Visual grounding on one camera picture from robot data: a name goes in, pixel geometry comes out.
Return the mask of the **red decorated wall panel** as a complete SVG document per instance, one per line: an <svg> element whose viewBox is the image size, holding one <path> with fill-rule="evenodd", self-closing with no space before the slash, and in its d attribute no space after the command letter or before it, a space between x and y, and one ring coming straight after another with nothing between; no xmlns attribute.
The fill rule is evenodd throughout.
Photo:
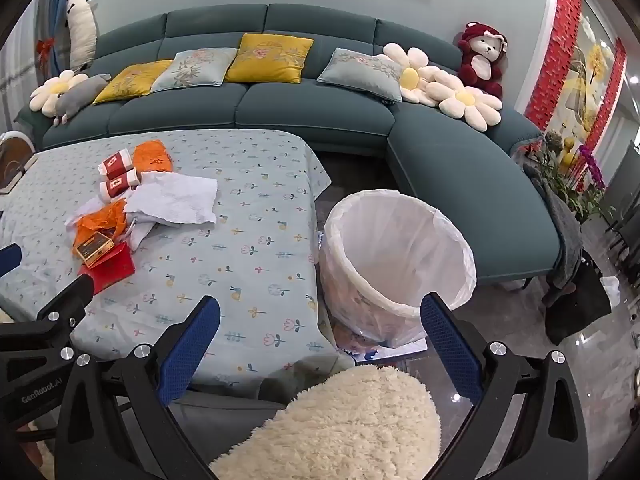
<svg viewBox="0 0 640 480"><path fill-rule="evenodd" d="M525 116L540 130L573 138L594 151L620 98L627 52L622 40L593 30L585 0L551 1L544 58Z"/></svg>

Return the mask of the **grey plush mouse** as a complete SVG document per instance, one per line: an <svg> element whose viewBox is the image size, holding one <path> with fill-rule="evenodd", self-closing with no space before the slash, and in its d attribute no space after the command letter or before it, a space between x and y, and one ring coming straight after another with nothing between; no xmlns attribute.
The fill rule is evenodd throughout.
<svg viewBox="0 0 640 480"><path fill-rule="evenodd" d="M62 93L55 104L53 125L56 127L67 124L84 107L94 101L111 79L110 74L97 74Z"/></svg>

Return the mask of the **orange bag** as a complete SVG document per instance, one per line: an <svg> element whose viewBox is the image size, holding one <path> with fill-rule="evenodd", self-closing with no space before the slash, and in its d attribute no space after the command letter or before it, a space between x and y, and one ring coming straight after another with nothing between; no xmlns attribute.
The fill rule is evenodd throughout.
<svg viewBox="0 0 640 480"><path fill-rule="evenodd" d="M125 206L126 200L116 200L116 202L105 205L96 212L80 217L75 223L76 236L73 248L76 249L97 232L102 233L111 240L116 240L116 238L124 234L128 228L124 211Z"/></svg>
<svg viewBox="0 0 640 480"><path fill-rule="evenodd" d="M171 172L172 161L165 145L160 140L145 141L136 146L132 163L137 172Z"/></svg>

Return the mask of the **black bag on floor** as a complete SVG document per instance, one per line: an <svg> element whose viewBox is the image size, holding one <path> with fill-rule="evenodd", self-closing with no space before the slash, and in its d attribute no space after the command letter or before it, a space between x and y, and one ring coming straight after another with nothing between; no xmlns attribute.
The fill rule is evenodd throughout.
<svg viewBox="0 0 640 480"><path fill-rule="evenodd" d="M548 290L544 296L544 331L552 344L558 346L566 337L612 313L601 278L597 263L584 250L580 266L566 287Z"/></svg>

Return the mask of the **white paper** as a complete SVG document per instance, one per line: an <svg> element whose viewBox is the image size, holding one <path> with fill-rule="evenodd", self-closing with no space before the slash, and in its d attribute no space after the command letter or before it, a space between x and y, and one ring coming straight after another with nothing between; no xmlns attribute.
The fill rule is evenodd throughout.
<svg viewBox="0 0 640 480"><path fill-rule="evenodd" d="M214 211L217 194L215 179L190 177L178 172L144 172L141 183L117 199L126 200L124 211L128 228L114 242L126 242L131 250L137 250L154 226L178 228L214 224L217 222ZM65 221L67 233L75 239L77 220L108 204L99 196L88 200Z"/></svg>

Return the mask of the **white daisy cushion right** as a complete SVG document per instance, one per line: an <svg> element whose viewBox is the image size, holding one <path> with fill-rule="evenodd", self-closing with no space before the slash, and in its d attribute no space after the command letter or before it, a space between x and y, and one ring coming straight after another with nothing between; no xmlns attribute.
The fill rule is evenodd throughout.
<svg viewBox="0 0 640 480"><path fill-rule="evenodd" d="M486 132L501 122L502 102L475 87L466 86L460 78L446 70L429 76L423 93L442 114L463 119L471 128Z"/></svg>

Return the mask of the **white daisy cushion middle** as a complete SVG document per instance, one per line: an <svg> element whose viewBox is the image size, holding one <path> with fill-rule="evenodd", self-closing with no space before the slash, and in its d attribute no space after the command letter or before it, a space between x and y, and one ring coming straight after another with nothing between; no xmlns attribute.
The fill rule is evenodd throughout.
<svg viewBox="0 0 640 480"><path fill-rule="evenodd" d="M430 59L424 51L416 47L406 51L399 44L390 42L383 47L378 57L394 61L400 66L399 85L405 102L436 106L436 102L426 95L425 88L429 82L435 80L440 68L430 64Z"/></svg>

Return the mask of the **white daisy cushion left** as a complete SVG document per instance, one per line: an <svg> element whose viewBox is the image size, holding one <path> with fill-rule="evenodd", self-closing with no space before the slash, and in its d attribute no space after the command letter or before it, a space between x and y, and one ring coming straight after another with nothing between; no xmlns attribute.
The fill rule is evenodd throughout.
<svg viewBox="0 0 640 480"><path fill-rule="evenodd" d="M32 92L28 107L34 113L40 112L43 116L53 118L60 95L87 79L87 74L75 74L72 70L63 70L58 76L48 79Z"/></svg>

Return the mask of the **grey throw blanket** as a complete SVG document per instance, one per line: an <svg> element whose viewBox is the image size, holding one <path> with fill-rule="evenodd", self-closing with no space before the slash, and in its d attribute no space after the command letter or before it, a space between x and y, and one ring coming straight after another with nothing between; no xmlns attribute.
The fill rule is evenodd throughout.
<svg viewBox="0 0 640 480"><path fill-rule="evenodd" d="M582 264L582 227L559 196L552 191L540 169L529 162L523 165L524 174L546 204L549 216L560 240L560 255L549 273L548 284L563 289L573 281Z"/></svg>

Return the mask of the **red envelope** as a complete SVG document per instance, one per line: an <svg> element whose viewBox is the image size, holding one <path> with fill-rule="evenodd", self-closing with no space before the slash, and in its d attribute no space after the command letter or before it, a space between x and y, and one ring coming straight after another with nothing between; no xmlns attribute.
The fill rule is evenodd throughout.
<svg viewBox="0 0 640 480"><path fill-rule="evenodd" d="M116 245L110 252L91 268L81 266L78 274L88 275L93 281L93 293L96 295L112 285L130 278L136 272L131 250L126 242Z"/></svg>

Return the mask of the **white daisy cushion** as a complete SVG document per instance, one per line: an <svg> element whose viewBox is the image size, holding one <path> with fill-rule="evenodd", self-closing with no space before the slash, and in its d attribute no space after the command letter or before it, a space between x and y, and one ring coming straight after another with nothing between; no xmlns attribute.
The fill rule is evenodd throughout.
<svg viewBox="0 0 640 480"><path fill-rule="evenodd" d="M40 112L43 116L53 118L60 95L87 79L87 74L75 74L72 70L63 70L58 76L48 79L32 92L28 107L34 113Z"/></svg>
<svg viewBox="0 0 640 480"><path fill-rule="evenodd" d="M442 114L463 119L471 128L486 132L501 122L502 102L475 87L466 86L460 78L446 70L429 76L423 93Z"/></svg>
<svg viewBox="0 0 640 480"><path fill-rule="evenodd" d="M426 95L425 88L429 82L435 80L440 68L430 64L430 59L424 51L416 47L406 51L399 44L390 42L383 47L378 57L394 61L400 66L399 85L405 102L436 106L436 102Z"/></svg>

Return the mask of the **yellow cushion centre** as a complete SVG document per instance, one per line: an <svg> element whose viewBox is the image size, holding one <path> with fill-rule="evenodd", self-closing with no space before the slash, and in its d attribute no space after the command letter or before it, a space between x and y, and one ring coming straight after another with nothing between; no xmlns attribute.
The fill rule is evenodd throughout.
<svg viewBox="0 0 640 480"><path fill-rule="evenodd" d="M282 82L299 84L306 57L314 45L310 38L246 32L226 73L237 84Z"/></svg>

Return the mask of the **white lined trash bin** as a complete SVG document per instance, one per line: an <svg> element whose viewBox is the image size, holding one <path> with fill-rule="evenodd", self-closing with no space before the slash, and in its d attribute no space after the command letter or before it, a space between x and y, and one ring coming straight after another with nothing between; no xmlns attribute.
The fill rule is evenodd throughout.
<svg viewBox="0 0 640 480"><path fill-rule="evenodd" d="M324 224L319 261L337 344L399 348L424 338L420 304L437 292L451 309L477 284L469 243L437 208L395 190L343 198Z"/></svg>

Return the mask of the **teal sectional sofa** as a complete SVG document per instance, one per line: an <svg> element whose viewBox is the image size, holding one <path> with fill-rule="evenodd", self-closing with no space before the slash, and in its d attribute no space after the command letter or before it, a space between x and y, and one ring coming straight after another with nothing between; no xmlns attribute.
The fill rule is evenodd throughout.
<svg viewBox="0 0 640 480"><path fill-rule="evenodd" d="M237 47L248 32L312 42L297 84L226 82L149 94L82 110L67 126L23 108L17 122L40 148L106 136L195 128L276 129L322 152L374 155L402 192L454 222L474 252L484 284L531 278L552 270L559 235L544 201L518 169L514 154L540 130L516 110L478 132L422 104L386 104L377 96L319 77L334 50L378 54L389 42L424 50L455 70L460 52L446 41L390 21L303 4L223 4L158 14L111 30L96 43L90 74L172 58L185 50Z"/></svg>

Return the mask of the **gold black small box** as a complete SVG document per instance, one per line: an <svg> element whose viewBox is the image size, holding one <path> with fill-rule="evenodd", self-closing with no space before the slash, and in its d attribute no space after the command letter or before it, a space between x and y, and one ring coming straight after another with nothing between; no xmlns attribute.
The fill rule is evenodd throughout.
<svg viewBox="0 0 640 480"><path fill-rule="evenodd" d="M84 242L78 244L74 251L82 261L82 264L87 268L91 268L114 247L115 243L111 237L101 232L94 232Z"/></svg>

